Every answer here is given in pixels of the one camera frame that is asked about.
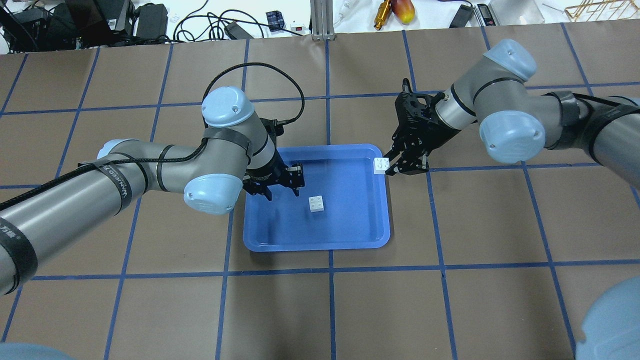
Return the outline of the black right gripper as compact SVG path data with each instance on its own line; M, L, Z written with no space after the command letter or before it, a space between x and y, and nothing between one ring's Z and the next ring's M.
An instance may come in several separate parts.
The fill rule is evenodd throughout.
M430 171L429 154L461 132L447 125L436 112L436 105L443 103L446 95L416 93L409 79L402 80L402 91L394 107L398 126L391 136L392 144L383 157L397 160L390 166L390 175L413 176Z

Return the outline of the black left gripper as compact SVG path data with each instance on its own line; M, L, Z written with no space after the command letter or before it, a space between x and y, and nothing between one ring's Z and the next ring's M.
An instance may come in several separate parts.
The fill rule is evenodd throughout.
M269 202L273 200L270 186L279 185L290 189L295 197L300 196L300 189L306 186L304 167L301 162L289 166L281 157L277 148L277 137L284 134L284 125L278 120L261 119L267 133L267 142L260 152L251 158L250 164L263 162L257 168L248 168L243 178L243 189L250 196L263 196Z

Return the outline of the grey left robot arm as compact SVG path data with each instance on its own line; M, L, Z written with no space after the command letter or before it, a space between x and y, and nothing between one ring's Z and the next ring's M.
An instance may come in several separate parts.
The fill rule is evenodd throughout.
M303 166L286 164L276 147L288 121L261 118L235 86L208 91L201 114L198 146L114 139L97 159L4 201L1 294L150 191L180 194L188 207L211 215L228 214L242 191L271 200L270 187L282 186L299 195Z

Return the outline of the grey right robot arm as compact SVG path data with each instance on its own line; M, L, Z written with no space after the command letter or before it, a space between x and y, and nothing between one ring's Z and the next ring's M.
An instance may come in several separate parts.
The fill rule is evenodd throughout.
M390 164L384 174L427 173L430 154L476 123L487 154L496 162L526 162L543 150L582 150L638 188L638 98L572 91L531 95L526 82L536 71L526 48L502 39L445 91L418 93L403 79L394 102L398 126L385 155Z

